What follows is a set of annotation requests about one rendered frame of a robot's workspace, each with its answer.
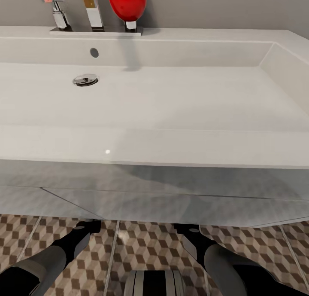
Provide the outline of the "robot trunk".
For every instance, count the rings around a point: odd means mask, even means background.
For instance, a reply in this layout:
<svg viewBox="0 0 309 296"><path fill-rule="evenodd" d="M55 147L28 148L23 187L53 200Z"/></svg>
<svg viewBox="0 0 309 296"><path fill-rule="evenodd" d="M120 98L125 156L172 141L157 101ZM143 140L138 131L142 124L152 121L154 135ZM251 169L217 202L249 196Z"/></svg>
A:
<svg viewBox="0 0 309 296"><path fill-rule="evenodd" d="M124 296L185 296L178 270L131 270Z"/></svg>

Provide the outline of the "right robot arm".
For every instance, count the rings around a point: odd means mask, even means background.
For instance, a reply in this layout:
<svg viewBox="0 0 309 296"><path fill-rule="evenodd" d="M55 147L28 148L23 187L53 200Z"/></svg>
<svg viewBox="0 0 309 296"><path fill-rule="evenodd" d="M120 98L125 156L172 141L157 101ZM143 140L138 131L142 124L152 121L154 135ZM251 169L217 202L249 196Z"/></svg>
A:
<svg viewBox="0 0 309 296"><path fill-rule="evenodd" d="M198 224L174 224L186 251L203 266L223 296L309 296L281 284L261 265L202 235Z"/></svg>

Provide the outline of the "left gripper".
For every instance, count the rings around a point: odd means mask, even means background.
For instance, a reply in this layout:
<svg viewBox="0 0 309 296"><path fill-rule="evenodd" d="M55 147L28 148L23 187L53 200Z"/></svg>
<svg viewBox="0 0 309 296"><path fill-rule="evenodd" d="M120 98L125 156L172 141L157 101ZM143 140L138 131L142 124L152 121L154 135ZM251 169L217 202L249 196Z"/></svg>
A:
<svg viewBox="0 0 309 296"><path fill-rule="evenodd" d="M89 225L92 228L92 232L100 233L101 220L93 220L92 222L83 221L83 222L79 222L77 224L77 226L79 226L79 225Z"/></svg>

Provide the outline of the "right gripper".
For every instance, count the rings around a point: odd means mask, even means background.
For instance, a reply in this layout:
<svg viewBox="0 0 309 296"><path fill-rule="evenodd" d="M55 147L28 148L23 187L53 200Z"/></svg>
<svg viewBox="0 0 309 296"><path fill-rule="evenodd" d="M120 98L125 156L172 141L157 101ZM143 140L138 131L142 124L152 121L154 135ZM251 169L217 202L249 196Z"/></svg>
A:
<svg viewBox="0 0 309 296"><path fill-rule="evenodd" d="M196 229L199 230L199 225L198 224L180 224L180 223L176 223L174 224L174 229L177 229L177 233L178 234L185 234L185 228L187 226L192 226L192 227L196 227Z"/></svg>

